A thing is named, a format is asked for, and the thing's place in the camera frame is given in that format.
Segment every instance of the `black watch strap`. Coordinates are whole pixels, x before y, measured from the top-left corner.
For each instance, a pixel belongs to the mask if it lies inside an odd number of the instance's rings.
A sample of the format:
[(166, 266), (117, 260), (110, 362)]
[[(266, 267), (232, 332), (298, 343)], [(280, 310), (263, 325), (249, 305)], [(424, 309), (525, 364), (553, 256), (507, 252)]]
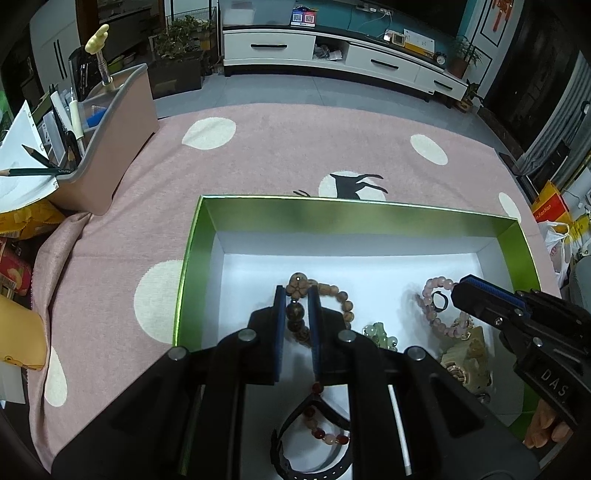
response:
[(291, 412), (290, 416), (281, 426), (279, 434), (277, 430), (273, 430), (271, 436), (271, 463), (279, 476), (284, 480), (336, 480), (343, 475), (351, 466), (353, 462), (353, 455), (350, 448), (350, 441), (347, 445), (347, 451), (343, 458), (332, 466), (331, 468), (318, 473), (303, 473), (291, 468), (290, 461), (285, 458), (283, 454), (283, 442), (281, 437), (288, 429), (288, 427), (304, 412), (307, 407), (315, 407), (329, 422), (335, 424), (342, 430), (351, 430), (351, 422), (336, 412), (322, 397), (318, 394), (311, 393), (306, 399), (298, 405), (298, 407)]

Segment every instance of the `potted plant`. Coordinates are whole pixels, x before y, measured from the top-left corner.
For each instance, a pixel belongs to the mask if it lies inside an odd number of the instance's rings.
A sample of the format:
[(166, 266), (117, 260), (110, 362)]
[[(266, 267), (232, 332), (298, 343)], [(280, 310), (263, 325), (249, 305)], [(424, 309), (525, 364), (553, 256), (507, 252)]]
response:
[(455, 56), (449, 64), (447, 71), (459, 79), (464, 77), (468, 65), (474, 66), (482, 61), (480, 51), (466, 37), (458, 37), (454, 45)]
[(456, 108), (463, 113), (468, 113), (470, 111), (474, 105), (474, 98), (478, 98), (481, 102), (484, 102), (484, 98), (478, 95), (480, 83), (470, 83), (470, 80), (467, 80), (466, 83), (468, 84), (468, 88), (466, 89), (466, 93), (464, 93), (464, 97), (462, 97), (462, 100), (456, 102)]
[(203, 28), (203, 20), (186, 15), (156, 37), (158, 58), (148, 71), (154, 98), (201, 89), (203, 50), (199, 34)]

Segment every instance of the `pink blanket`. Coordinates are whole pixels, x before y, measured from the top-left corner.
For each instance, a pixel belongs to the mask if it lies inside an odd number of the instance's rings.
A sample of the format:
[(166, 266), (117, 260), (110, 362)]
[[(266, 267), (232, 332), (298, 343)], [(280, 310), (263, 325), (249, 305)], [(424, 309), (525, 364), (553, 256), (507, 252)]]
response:
[(55, 455), (168, 348), (201, 194), (387, 200), (519, 216), (558, 295), (529, 208), (493, 149), (413, 121), (313, 105), (244, 105), (161, 121), (102, 216), (69, 217), (35, 263), (48, 366), (29, 373), (31, 433)]

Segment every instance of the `black deer silhouette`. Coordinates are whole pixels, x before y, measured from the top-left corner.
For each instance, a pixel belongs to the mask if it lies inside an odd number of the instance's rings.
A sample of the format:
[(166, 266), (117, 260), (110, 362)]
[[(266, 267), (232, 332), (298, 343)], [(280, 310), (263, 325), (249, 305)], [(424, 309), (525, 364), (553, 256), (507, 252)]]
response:
[[(364, 175), (359, 175), (357, 177), (344, 177), (342, 175), (335, 175), (334, 173), (330, 174), (331, 177), (335, 179), (336, 185), (336, 197), (340, 199), (347, 199), (347, 200), (360, 200), (359, 195), (357, 192), (360, 191), (362, 188), (369, 187), (371, 189), (380, 190), (384, 193), (388, 193), (388, 191), (377, 185), (371, 185), (366, 181), (361, 181), (363, 179), (372, 178), (372, 179), (380, 179), (383, 180), (384, 177), (377, 174), (366, 173)], [(300, 197), (309, 197), (310, 194), (305, 192), (304, 190), (293, 191), (296, 195)]]

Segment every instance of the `clock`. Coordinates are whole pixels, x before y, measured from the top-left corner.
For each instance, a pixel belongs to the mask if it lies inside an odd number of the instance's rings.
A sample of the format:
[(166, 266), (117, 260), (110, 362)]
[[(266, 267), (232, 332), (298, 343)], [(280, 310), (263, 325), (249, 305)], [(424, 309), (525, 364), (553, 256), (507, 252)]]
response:
[(443, 67), (446, 62), (447, 62), (447, 55), (445, 55), (444, 53), (441, 52), (437, 52), (434, 56), (433, 56), (433, 60), (435, 60), (435, 62), (437, 63), (437, 65), (439, 65), (440, 67)]

